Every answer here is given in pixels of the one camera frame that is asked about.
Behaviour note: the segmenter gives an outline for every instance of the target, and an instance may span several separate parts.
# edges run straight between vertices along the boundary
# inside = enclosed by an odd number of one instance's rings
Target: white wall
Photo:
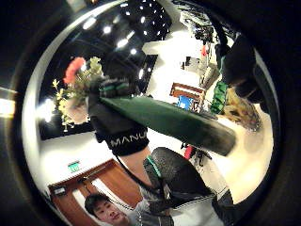
[[[105,142],[98,143],[93,132],[47,139],[40,143],[40,149],[40,172],[44,187],[113,158]],[[70,172],[68,164],[77,160],[82,169]]]

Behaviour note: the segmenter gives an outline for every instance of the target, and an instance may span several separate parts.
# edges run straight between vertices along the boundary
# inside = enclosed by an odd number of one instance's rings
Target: hand
[[[96,138],[99,142],[105,140],[113,154],[118,156],[142,151],[149,143],[147,128],[102,104],[100,97],[127,96],[136,91],[135,85],[124,79],[102,77],[90,84],[88,115],[96,130]]]

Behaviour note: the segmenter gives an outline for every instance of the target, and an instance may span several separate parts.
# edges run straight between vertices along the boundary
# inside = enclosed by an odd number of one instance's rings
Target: bag
[[[224,226],[213,207],[215,194],[170,208],[174,226]]]

